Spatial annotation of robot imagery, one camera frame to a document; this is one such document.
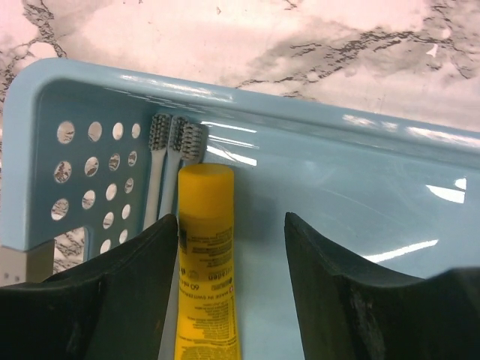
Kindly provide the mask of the blue plastic basket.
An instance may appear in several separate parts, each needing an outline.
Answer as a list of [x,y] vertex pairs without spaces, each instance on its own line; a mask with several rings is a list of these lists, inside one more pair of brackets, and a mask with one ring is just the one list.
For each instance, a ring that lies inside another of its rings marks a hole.
[[[366,260],[421,279],[479,270],[479,134],[51,58],[4,103],[3,287],[40,283],[144,231],[157,113],[205,128],[199,163],[234,173],[240,359],[307,359],[284,236],[292,212]],[[177,252],[156,359],[176,359]]]

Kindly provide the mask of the yellow toothpaste tube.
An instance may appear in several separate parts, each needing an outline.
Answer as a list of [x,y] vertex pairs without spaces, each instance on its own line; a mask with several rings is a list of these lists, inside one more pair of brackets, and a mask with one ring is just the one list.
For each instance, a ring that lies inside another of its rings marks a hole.
[[234,281],[234,173],[199,163],[178,173],[175,359],[240,359]]

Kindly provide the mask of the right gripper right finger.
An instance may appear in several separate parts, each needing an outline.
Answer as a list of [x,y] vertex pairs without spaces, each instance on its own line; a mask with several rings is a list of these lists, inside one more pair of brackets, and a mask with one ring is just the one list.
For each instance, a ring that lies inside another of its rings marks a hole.
[[295,309],[306,359],[477,359],[479,270],[427,279],[373,263],[284,220]]

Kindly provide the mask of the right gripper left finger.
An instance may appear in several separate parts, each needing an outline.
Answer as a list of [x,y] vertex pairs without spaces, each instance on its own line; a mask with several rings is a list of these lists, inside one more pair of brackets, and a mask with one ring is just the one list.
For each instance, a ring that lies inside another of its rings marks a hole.
[[168,214],[40,283],[1,288],[2,359],[156,359],[178,242]]

